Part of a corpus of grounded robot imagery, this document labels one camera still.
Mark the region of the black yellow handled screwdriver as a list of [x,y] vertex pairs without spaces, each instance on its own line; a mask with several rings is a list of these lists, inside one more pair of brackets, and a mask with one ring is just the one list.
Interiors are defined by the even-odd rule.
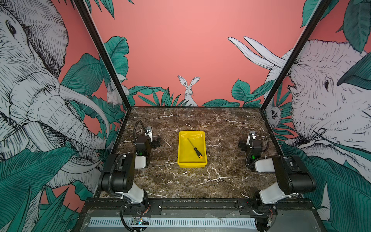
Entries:
[[196,155],[202,159],[203,158],[203,155],[198,151],[198,149],[193,145],[193,143],[191,142],[191,140],[188,138],[188,141],[190,142],[190,144],[192,145],[193,147],[193,150],[195,151]]

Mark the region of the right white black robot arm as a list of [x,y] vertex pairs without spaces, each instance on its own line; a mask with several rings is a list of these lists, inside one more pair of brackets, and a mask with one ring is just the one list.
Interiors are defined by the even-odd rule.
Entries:
[[262,157],[262,142],[252,138],[240,140],[238,147],[246,153],[245,166],[249,170],[276,176],[276,182],[256,192],[254,204],[257,207],[274,205],[283,199],[316,190],[317,183],[299,156]]

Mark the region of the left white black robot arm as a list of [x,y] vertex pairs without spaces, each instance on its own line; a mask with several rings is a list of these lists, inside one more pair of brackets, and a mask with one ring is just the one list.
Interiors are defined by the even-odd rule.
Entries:
[[151,150],[159,148],[160,143],[160,136],[151,139],[141,135],[136,140],[134,153],[109,155],[98,181],[98,190],[127,200],[129,204],[149,206],[146,191],[134,183],[134,174],[136,169],[149,166]]

